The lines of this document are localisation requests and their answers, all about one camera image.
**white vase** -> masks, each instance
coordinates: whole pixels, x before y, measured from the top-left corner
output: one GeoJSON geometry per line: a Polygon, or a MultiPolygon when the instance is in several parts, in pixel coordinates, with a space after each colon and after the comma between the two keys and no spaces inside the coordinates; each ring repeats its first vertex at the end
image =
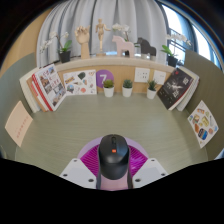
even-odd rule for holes
{"type": "Polygon", "coordinates": [[[104,94],[106,97],[112,97],[114,95],[114,87],[113,88],[104,88],[104,94]]]}
{"type": "Polygon", "coordinates": [[[156,91],[152,91],[150,89],[147,89],[147,97],[149,99],[153,99],[155,97],[155,95],[156,95],[156,91]]]}
{"type": "Polygon", "coordinates": [[[124,97],[130,97],[132,93],[132,88],[124,88],[122,86],[122,94],[124,97]]]}

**mouse scroll wheel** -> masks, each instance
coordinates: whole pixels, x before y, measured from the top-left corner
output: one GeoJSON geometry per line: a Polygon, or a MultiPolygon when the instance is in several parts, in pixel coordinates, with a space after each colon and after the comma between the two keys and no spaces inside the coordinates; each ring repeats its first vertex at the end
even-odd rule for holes
{"type": "Polygon", "coordinates": [[[112,137],[112,144],[116,145],[116,138],[115,137],[112,137]]]}

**toy figure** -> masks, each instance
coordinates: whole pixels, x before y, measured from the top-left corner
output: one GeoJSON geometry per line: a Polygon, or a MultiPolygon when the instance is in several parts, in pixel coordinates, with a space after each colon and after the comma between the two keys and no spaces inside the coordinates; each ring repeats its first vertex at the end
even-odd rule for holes
{"type": "Polygon", "coordinates": [[[100,40],[100,53],[97,55],[106,55],[103,53],[103,35],[104,35],[104,29],[106,31],[110,31],[110,29],[107,29],[106,25],[102,23],[102,19],[98,19],[99,24],[96,25],[96,33],[98,32],[98,37],[100,40]]]}

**figurine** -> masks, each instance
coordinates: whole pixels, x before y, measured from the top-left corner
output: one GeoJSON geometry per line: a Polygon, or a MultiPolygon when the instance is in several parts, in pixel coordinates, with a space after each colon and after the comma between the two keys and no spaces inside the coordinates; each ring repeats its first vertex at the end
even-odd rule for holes
{"type": "Polygon", "coordinates": [[[117,44],[117,56],[122,55],[122,51],[129,51],[130,58],[134,57],[134,44],[132,42],[126,42],[124,38],[119,36],[113,36],[112,42],[117,44]]]}
{"type": "Polygon", "coordinates": [[[79,44],[81,44],[81,59],[90,58],[89,56],[89,28],[79,26],[77,30],[75,30],[75,37],[79,44]]]}
{"type": "Polygon", "coordinates": [[[96,33],[98,32],[98,37],[100,40],[100,53],[97,54],[97,56],[106,55],[105,53],[103,53],[103,35],[104,35],[103,29],[105,29],[106,31],[110,31],[110,29],[107,29],[106,25],[102,23],[102,19],[98,19],[98,22],[99,24],[96,25],[96,33]]]}
{"type": "Polygon", "coordinates": [[[137,43],[141,45],[141,54],[150,54],[151,59],[156,57],[156,48],[151,47],[147,40],[139,37],[137,43]]]}

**curtain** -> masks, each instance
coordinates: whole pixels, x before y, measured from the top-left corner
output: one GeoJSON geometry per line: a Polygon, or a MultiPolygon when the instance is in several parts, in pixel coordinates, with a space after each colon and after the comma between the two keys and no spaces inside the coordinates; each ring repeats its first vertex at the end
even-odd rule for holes
{"type": "Polygon", "coordinates": [[[104,31],[103,51],[116,51],[116,44],[112,42],[113,35],[124,36],[121,31],[113,31],[112,25],[119,23],[128,25],[129,41],[136,43],[138,37],[149,41],[157,49],[157,58],[165,63],[166,54],[161,52],[162,45],[166,45],[166,25],[162,12],[154,0],[69,0],[58,4],[45,19],[37,42],[37,66],[43,67],[59,60],[57,38],[43,52],[40,46],[49,39],[49,33],[56,31],[59,36],[69,33],[68,39],[61,38],[61,43],[72,40],[71,57],[81,55],[81,46],[76,41],[74,31],[79,26],[90,25],[90,54],[99,51],[100,42],[96,25],[98,19],[111,31],[104,31]]]}

